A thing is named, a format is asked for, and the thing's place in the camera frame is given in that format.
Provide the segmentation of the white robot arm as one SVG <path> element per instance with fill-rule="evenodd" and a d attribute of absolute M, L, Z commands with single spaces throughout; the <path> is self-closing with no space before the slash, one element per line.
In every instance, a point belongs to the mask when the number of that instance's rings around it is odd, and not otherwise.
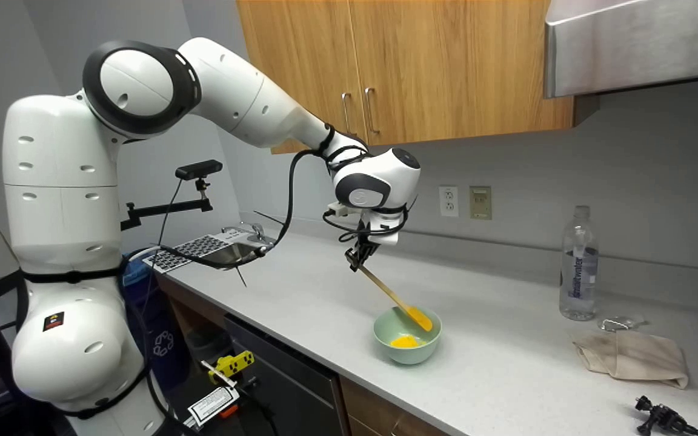
<path fill-rule="evenodd" d="M 206 36 L 177 49 L 101 43 L 78 92 L 22 96 L 3 127 L 9 247 L 29 291 L 11 377 L 27 398 L 73 420 L 107 417 L 126 399 L 149 408 L 118 287 L 130 213 L 118 201 L 115 152 L 188 113 L 246 146 L 309 147 L 332 174 L 334 198 L 363 213 L 370 239 L 406 221 L 421 174 L 411 152 L 370 152 Z"/>

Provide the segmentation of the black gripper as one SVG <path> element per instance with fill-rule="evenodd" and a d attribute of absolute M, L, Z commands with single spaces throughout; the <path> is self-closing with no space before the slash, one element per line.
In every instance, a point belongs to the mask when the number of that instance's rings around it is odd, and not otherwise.
<path fill-rule="evenodd" d="M 344 256 L 352 271 L 360 270 L 369 262 L 369 256 L 377 249 L 374 230 L 346 230 L 342 239 L 349 243 Z"/>

